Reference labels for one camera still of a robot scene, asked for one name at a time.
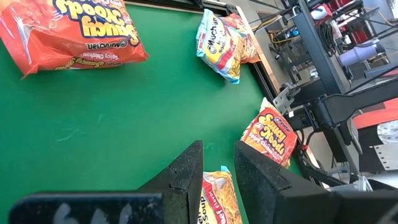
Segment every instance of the yellow noodle package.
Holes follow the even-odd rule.
[[[232,175],[223,171],[204,172],[198,224],[242,224]]]

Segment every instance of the spicy chicken noodle package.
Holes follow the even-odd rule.
[[[285,167],[295,149],[297,135],[286,119],[264,98],[260,113],[243,132],[241,140]]]
[[[0,37],[25,76],[148,57],[123,0],[7,0],[0,13]]]

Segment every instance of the floor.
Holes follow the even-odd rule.
[[[221,1],[241,7],[241,9],[243,10],[243,12],[249,22],[259,19],[259,16],[257,15],[257,11],[269,12],[269,13],[275,13],[278,11],[277,9],[274,9],[273,7],[265,6],[265,5],[255,3],[255,2],[252,2],[249,0],[221,0]],[[280,9],[284,8],[283,4],[281,3],[280,0],[258,0],[258,1],[273,5]],[[256,26],[259,24],[260,24],[260,22],[258,21],[258,22],[252,23],[251,25]],[[266,31],[259,30],[256,33],[256,39],[258,40],[262,51],[266,55],[268,62],[272,68],[272,71],[274,72],[276,78],[278,79],[278,82],[280,84],[289,82],[290,81],[289,76],[284,71],[284,68],[282,68],[279,65],[279,62],[274,58],[275,55],[268,48],[270,40],[268,38]],[[301,74],[301,76],[303,76],[303,75],[309,76],[309,73],[304,72],[303,74]],[[304,130],[304,132],[305,132],[305,135],[308,136],[312,132],[312,129],[308,128],[308,129]],[[313,151],[318,162],[323,166],[323,168],[326,171],[329,171],[331,169],[331,164],[333,161],[333,154],[330,150],[330,147],[329,147],[323,133],[314,134],[314,136],[312,137],[312,140],[310,142],[310,148]]]

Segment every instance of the black object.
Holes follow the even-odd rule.
[[[203,143],[195,141],[138,190],[31,195],[13,206],[9,223],[196,224],[202,178]]]
[[[301,9],[301,13],[297,14],[293,20],[300,32],[302,42],[308,50],[308,54],[317,69],[319,80],[314,80],[303,85],[301,91],[295,96],[295,101],[291,106],[292,108],[306,105],[313,113],[313,116],[307,116],[306,118],[295,118],[295,126],[299,128],[301,126],[304,127],[311,124],[316,130],[323,131],[326,140],[333,151],[333,155],[336,157],[338,162],[356,161],[358,155],[347,147],[353,144],[353,137],[350,131],[351,128],[349,128],[349,124],[346,120],[352,115],[354,112],[352,110],[355,110],[355,107],[358,108],[370,102],[372,102],[372,104],[377,103],[377,101],[386,96],[382,96],[378,99],[378,96],[381,94],[368,94],[363,105],[358,105],[360,95],[356,95],[351,98],[344,97],[343,101],[340,96],[347,93],[348,90],[344,86],[335,65],[331,61],[331,58],[328,57],[328,54],[323,47],[321,37],[318,35],[317,28],[315,27],[313,18],[308,10],[307,2],[306,0],[297,0],[297,4]],[[330,106],[332,101],[334,101],[333,103],[338,101],[342,104],[334,107],[332,109],[333,111],[328,111],[329,107],[325,106],[323,103],[324,100],[328,101],[326,104],[330,103]]]
[[[327,96],[312,104],[312,112],[321,130],[334,129],[357,110],[397,98],[397,86],[398,78],[393,78],[350,95]]]
[[[336,54],[336,43],[333,37],[331,25],[322,23],[318,26],[318,35],[321,38],[323,48],[325,48],[329,57]]]
[[[291,28],[281,32],[280,34],[276,35],[276,37],[274,38],[274,42],[291,39],[291,38],[297,37],[299,35],[300,35],[300,33],[297,30],[297,28],[291,27]]]
[[[329,192],[244,142],[235,170],[249,223],[381,223],[396,220],[398,191]]]
[[[380,172],[386,171],[373,146],[383,144],[377,134],[377,125],[358,130],[358,141],[361,144],[363,154],[359,155],[359,171]]]

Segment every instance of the black bar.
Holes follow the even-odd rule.
[[[314,66],[317,68],[326,94],[344,93],[346,90],[343,82],[340,80],[330,57],[326,54],[306,2],[304,0],[299,0],[298,3],[300,4],[302,12],[295,16],[293,21],[300,32],[303,43],[311,56]]]
[[[394,31],[392,31],[392,32],[390,32],[390,33],[388,33],[388,34],[385,34],[385,35],[379,37],[379,40],[382,40],[382,39],[384,39],[384,38],[386,38],[386,37],[389,37],[390,35],[395,34],[396,32],[398,32],[398,27],[395,27],[395,30],[394,30]]]
[[[325,87],[319,78],[306,82],[299,87],[300,92],[294,96],[294,102],[290,106],[291,108],[306,104],[326,94]]]
[[[286,68],[286,71],[290,77],[290,80],[292,81],[292,83],[296,84],[297,79],[293,74],[292,67],[289,65],[289,61],[287,60],[287,57],[285,56],[285,53],[283,52],[283,50],[279,53],[279,55],[280,55],[280,62],[281,62],[282,67]]]
[[[397,98],[397,87],[398,78],[394,78],[352,95],[329,96],[323,100],[323,103],[330,115],[331,122],[340,124],[347,121],[359,109]]]
[[[347,145],[339,140],[338,136],[341,136],[339,129],[327,129],[323,131],[323,134],[325,135],[336,162],[347,162],[348,160],[344,151],[348,151],[348,148]]]

